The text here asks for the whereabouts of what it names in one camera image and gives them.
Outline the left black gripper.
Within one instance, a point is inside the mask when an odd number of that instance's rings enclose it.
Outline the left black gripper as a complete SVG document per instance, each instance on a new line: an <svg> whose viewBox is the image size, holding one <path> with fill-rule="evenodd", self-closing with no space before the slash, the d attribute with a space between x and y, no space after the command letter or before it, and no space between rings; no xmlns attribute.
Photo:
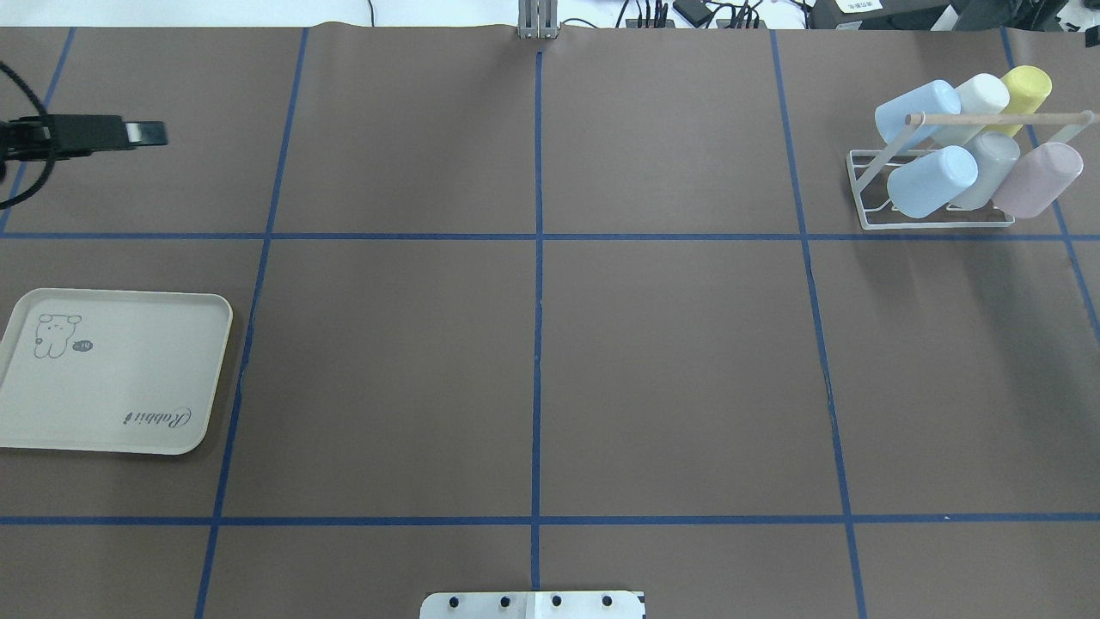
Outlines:
<svg viewBox="0 0 1100 619"><path fill-rule="evenodd" d="M1 161L44 162L57 157L92 156L100 152L133 151L169 144L161 121L127 121L105 114L52 114L42 120L1 121Z"/></svg>

